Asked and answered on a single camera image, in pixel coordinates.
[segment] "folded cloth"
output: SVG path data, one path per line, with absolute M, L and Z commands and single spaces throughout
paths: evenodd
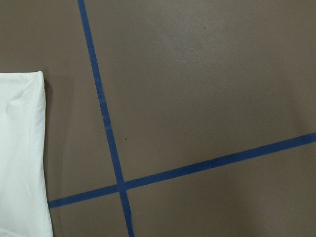
M 0 237 L 52 237 L 43 73 L 0 73 Z

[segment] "white fabric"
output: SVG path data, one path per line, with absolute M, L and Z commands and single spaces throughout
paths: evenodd
M 52 237 L 42 72 L 0 74 L 0 237 Z

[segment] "brown surface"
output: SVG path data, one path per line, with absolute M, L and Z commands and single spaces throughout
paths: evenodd
M 86 1 L 125 180 L 316 131 L 316 1 Z M 0 72 L 42 70 L 48 199 L 116 183 L 76 1 L 0 1 Z M 137 237 L 314 237 L 315 145 L 129 190 Z M 51 210 L 125 237 L 119 195 Z

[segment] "blue tape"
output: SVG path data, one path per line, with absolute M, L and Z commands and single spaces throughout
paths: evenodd
M 95 54 L 92 34 L 90 30 L 90 25 L 89 25 L 88 16 L 86 13 L 85 5 L 84 5 L 84 0 L 78 0 L 78 5 L 79 5 L 79 10 L 80 10 L 85 40 L 86 40 L 87 48 L 89 52 L 95 86 L 96 86 L 96 90 L 97 90 L 97 94 L 99 98 L 104 128 L 105 128 L 107 138 L 108 138 L 114 173 L 115 173 L 115 177 L 118 184 L 119 196 L 120 196 L 120 200 L 123 206 L 125 222 L 126 222 L 129 236 L 134 237 L 135 235 L 134 235 L 134 230 L 132 226 L 132 218 L 131 218 L 132 215 L 131 215 L 130 205 L 129 205 L 128 196 L 126 192 L 123 173 L 122 173 L 120 162 L 119 162 L 119 155 L 118 155 L 118 150 L 117 150 L 117 146 L 115 143 L 114 134 L 113 134 L 112 126 L 111 126 L 108 106 L 106 103 L 106 99 L 105 99 L 105 95 L 104 95 L 104 91 L 102 87 L 101 75 L 99 71 L 97 57 Z
M 53 209 L 53 208 L 56 208 L 56 207 L 69 205 L 69 204 L 80 202 L 80 201 L 85 201 L 85 200 L 98 198 L 98 197 L 109 195 L 109 194 L 114 194 L 114 193 L 117 193 L 118 191 L 119 191 L 118 190 L 118 186 L 117 185 L 112 185 L 112 186 L 108 186 L 108 187 L 105 187 L 105 188 L 95 189 L 95 190 L 92 190 L 92 191 L 89 191 L 89 192 L 76 194 L 76 195 L 72 195 L 72 196 L 69 196 L 69 197 L 60 198 L 60 199 L 57 199 L 57 200 L 54 200 L 54 201 L 49 201 L 48 202 L 48 207 L 50 209 Z
M 147 177 L 134 179 L 131 181 L 127 181 L 125 183 L 125 186 L 127 189 L 134 189 L 137 187 L 153 184 L 153 183 L 160 182 L 163 180 L 173 179 L 180 176 L 200 172 L 203 170 L 212 169 L 212 168 L 220 167 L 223 165 L 239 162 L 242 160 L 256 158 L 256 157 L 264 156 L 264 155 L 275 153 L 275 152 L 280 152 L 283 150 L 299 147 L 299 146 L 306 145 L 313 142 L 316 142 L 316 133 L 311 133 L 308 135 L 292 138 L 292 139 L 281 141 L 281 142 L 276 142 L 273 144 L 254 148 L 251 150 L 247 150 L 247 151 L 243 151 L 243 152 L 239 152 L 239 153 L 235 153 L 235 154 L 231 154 L 231 155 L 227 155 L 227 156 L 223 156 L 223 157 L 219 157 L 215 159 L 210 159 L 207 161 L 203 161 L 200 163 L 184 166 L 184 167 L 169 170 L 166 172 L 150 175 Z
M 256 158 L 256 157 L 268 155 L 271 153 L 288 150 L 291 148 L 307 145 L 314 142 L 316 142 L 316 133 L 311 133 L 304 136 L 300 136 L 300 137 L 288 139 L 285 141 L 272 143 L 266 146 L 254 148 L 254 149 L 247 150 L 244 152 L 239 152 L 232 155 L 210 159 L 210 160 L 203 161 L 200 163 L 196 163 L 196 164 L 184 166 L 181 168 L 169 170 L 166 172 L 150 175 L 147 177 L 127 181 L 125 183 L 125 187 L 127 189 L 134 189 L 134 188 L 138 188 L 144 185 L 149 185 L 156 182 L 196 173 L 199 171 L 220 167 L 226 164 L 231 164 L 231 163 L 239 162 L 246 159 Z M 54 208 L 54 207 L 67 205 L 67 204 L 71 204 L 78 201 L 84 201 L 91 198 L 96 198 L 99 196 L 116 193 L 118 191 L 119 190 L 117 188 L 117 185 L 113 185 L 113 186 L 105 187 L 102 189 L 90 191 L 84 194 L 78 194 L 78 195 L 54 200 L 54 201 L 49 202 L 49 206 L 50 208 Z

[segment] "vertical blue line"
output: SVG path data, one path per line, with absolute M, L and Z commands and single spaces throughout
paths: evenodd
M 117 150 L 117 146 L 115 143 L 114 134 L 113 134 L 112 126 L 111 126 L 108 105 L 106 103 L 106 99 L 105 99 L 105 95 L 104 95 L 104 91 L 102 87 L 101 75 L 100 75 L 98 61 L 97 61 L 97 57 L 96 57 L 96 53 L 95 53 L 95 49 L 93 45 L 93 39 L 92 39 L 92 34 L 91 34 L 90 26 L 89 26 L 87 12 L 84 5 L 84 0 L 78 0 L 78 5 L 79 5 L 79 10 L 80 10 L 85 40 L 87 43 L 87 48 L 88 48 L 88 52 L 90 56 L 94 82 L 95 82 L 95 86 L 96 86 L 96 90 L 97 90 L 97 94 L 99 98 L 103 124 L 104 124 L 104 128 L 107 134 L 113 168 L 114 168 L 115 177 L 118 184 L 119 196 L 120 196 L 120 200 L 123 206 L 127 231 L 128 231 L 129 237 L 134 237 L 135 235 L 134 235 L 134 230 L 132 226 L 131 210 L 130 210 L 128 196 L 127 196 L 126 187 L 124 183 L 123 173 L 122 173 L 122 169 L 119 162 L 118 150 Z

